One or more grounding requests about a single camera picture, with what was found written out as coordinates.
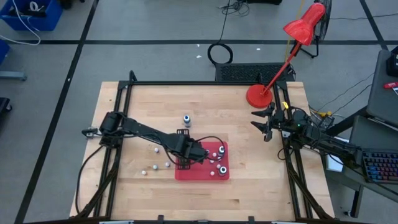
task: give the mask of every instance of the wooden tabletop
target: wooden tabletop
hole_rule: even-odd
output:
[[[93,118],[99,127],[106,112],[112,111],[117,82],[103,82]],[[308,110],[303,83],[288,83],[292,106]],[[134,86],[128,116],[138,122],[174,133],[184,128],[182,117],[192,118],[193,138],[215,135],[228,142],[230,178],[222,182],[181,182],[174,179],[174,166],[165,167],[167,157],[156,144],[143,139],[125,139],[114,198],[112,219],[156,220],[294,220],[285,162],[277,158],[282,148],[274,131],[270,142],[250,121],[253,116],[245,95],[248,86]],[[88,141],[85,158],[98,148],[99,138]],[[105,150],[86,165],[80,184],[82,209],[98,188]],[[301,150],[308,189],[325,211],[334,216],[320,156]],[[152,170],[157,164],[159,170]],[[300,211],[302,195],[297,188]],[[105,193],[103,205],[107,201]],[[72,206],[71,215],[75,215]]]

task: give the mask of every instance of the red plastic tray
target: red plastic tray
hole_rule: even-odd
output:
[[[203,148],[210,151],[210,158],[213,158],[213,152],[217,153],[218,148],[220,148],[221,143],[217,142],[200,142]],[[210,163],[210,160],[205,159],[203,164],[196,163],[191,166],[189,170],[177,170],[175,169],[175,179],[176,180],[228,180],[229,179],[229,162],[228,162],[228,144],[224,143],[225,153],[219,162],[214,161],[214,163]],[[221,166],[225,166],[227,168],[227,173],[224,176],[220,176],[218,174],[217,164]]]

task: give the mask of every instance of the red desk lamp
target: red desk lamp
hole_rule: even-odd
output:
[[[310,45],[313,38],[313,29],[325,13],[325,7],[321,3],[312,4],[299,20],[288,23],[284,31],[296,40],[295,47],[288,57],[285,64],[280,68],[276,76],[267,85],[253,85],[246,92],[246,99],[255,108],[265,108],[272,101],[272,93],[269,91],[271,86],[279,78],[280,74],[289,65],[290,61],[300,50],[301,45]]]

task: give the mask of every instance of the gray floor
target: gray floor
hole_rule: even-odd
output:
[[[64,11],[55,31],[41,32],[40,36],[44,40],[78,40],[92,2],[76,1],[73,9]],[[223,15],[216,7],[227,2],[100,0],[87,39],[217,39]],[[384,0],[384,4],[377,0],[366,2],[374,15],[397,12],[395,0]],[[310,4],[311,1],[306,0],[304,8]],[[247,17],[228,17],[224,39],[285,40],[287,35],[282,28],[295,18],[299,5],[298,0],[283,0],[280,6],[253,4]],[[332,17],[366,15],[357,0],[334,0]],[[375,21],[385,40],[398,40],[395,17],[375,18]],[[15,32],[2,21],[0,30],[10,38],[33,39],[31,34]],[[368,20],[332,20],[326,39],[377,40]],[[0,70],[26,72],[28,80],[0,80],[0,96],[10,98],[14,106],[0,133],[2,223],[14,222],[76,50],[76,45],[11,47]],[[101,82],[126,79],[130,70],[135,71],[139,80],[214,80],[215,69],[207,59],[207,47],[203,44],[85,45],[25,222],[68,217],[86,144],[80,131],[91,124]],[[281,62],[285,54],[285,45],[236,44],[231,48],[236,63]],[[321,45],[316,59],[298,54],[293,65],[297,80],[305,84],[311,106],[321,107],[370,75],[380,49],[380,45]],[[215,48],[213,54],[218,60],[228,57],[223,49]],[[369,83],[371,78],[325,110],[336,110]],[[350,115],[367,103],[368,95],[369,90],[338,113]],[[368,190],[364,193],[359,218],[344,216],[354,193],[338,183],[328,183],[338,218],[374,223],[393,223],[398,219],[396,203]]]

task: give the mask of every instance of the blue bin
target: blue bin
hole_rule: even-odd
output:
[[[6,57],[9,49],[10,49],[10,46],[8,46],[8,44],[5,43],[5,41],[0,40],[0,64]]]
[[[29,7],[29,3],[31,1],[32,0],[15,0],[15,3],[17,4],[19,11],[21,11],[22,9]],[[33,27],[38,29],[39,31],[54,30],[62,14],[62,8],[58,0],[35,0],[35,2],[39,6],[47,6],[45,10],[47,16],[31,17],[29,19],[29,22],[27,20],[27,16],[21,16],[21,19],[32,30],[35,30],[33,29]],[[12,0],[7,0],[7,2],[0,11],[0,18],[4,20],[14,30],[28,30],[17,16],[8,16],[10,9],[13,8],[14,3],[12,2]]]

